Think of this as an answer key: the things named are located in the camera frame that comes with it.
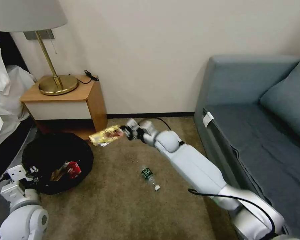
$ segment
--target nightstand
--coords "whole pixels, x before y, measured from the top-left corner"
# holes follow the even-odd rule
[[[79,86],[69,93],[47,96],[38,89],[45,77],[20,98],[42,133],[72,132],[88,140],[89,135],[107,127],[107,112],[100,82],[79,82]],[[87,76],[76,77],[82,82],[90,81]]]

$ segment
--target drawer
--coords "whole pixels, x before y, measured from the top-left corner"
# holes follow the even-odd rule
[[[91,119],[85,101],[24,102],[35,120]]]

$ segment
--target power cord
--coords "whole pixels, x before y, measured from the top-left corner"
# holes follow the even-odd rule
[[[141,121],[138,122],[138,125],[140,125],[140,123],[142,123],[142,122],[144,122],[144,121],[146,121],[146,120],[149,120],[149,119],[158,119],[158,120],[160,120],[160,121],[163,122],[163,123],[169,128],[169,130],[171,131],[171,127],[170,127],[163,119],[157,118],[157,117],[144,118],[144,119],[142,119]]]
[[[188,189],[188,192],[192,193],[194,195],[198,195],[198,196],[227,197],[227,198],[233,198],[233,199],[236,199],[236,200],[241,200],[241,201],[245,201],[247,203],[250,203],[253,206],[257,207],[259,210],[261,210],[267,216],[267,218],[269,219],[269,221],[271,223],[271,231],[268,234],[266,234],[263,238],[261,238],[261,240],[269,240],[269,239],[272,239],[272,238],[278,236],[278,234],[275,233],[276,227],[275,227],[274,222],[273,222],[272,218],[270,217],[270,215],[265,210],[263,210],[260,206],[258,206],[257,204],[255,204],[255,203],[253,203],[253,202],[251,202],[247,199],[234,197],[234,196],[228,196],[228,195],[198,193],[195,189],[191,189],[191,188]]]
[[[89,82],[82,82],[81,80],[79,80],[78,78],[76,78],[79,82],[83,83],[83,84],[88,84],[90,83],[92,80],[98,82],[99,78],[98,77],[94,77],[92,76],[91,72],[89,72],[88,70],[84,70],[84,73],[86,74],[86,76],[88,76],[90,78]]]
[[[0,183],[3,181],[3,180],[9,180],[10,179],[10,175],[8,173],[4,173],[1,178],[0,178]]]

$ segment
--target blue sofa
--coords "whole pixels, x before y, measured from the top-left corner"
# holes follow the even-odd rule
[[[300,238],[300,58],[211,57],[194,120],[225,180],[265,199]]]

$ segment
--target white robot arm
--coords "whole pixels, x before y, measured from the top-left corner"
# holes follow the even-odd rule
[[[221,171],[195,148],[184,143],[175,132],[158,132],[150,121],[139,126],[133,119],[128,121],[123,130],[129,140],[140,139],[157,148],[198,193],[210,195],[220,207],[236,210],[243,206],[233,219],[233,224],[245,239],[259,240],[281,232],[284,218],[274,208],[253,192],[228,185]]]
[[[1,195],[10,202],[10,215],[0,227],[1,240],[41,240],[48,226],[48,212],[42,208],[34,189],[25,189],[19,180],[26,179],[23,166],[8,169],[12,182],[1,189]]]

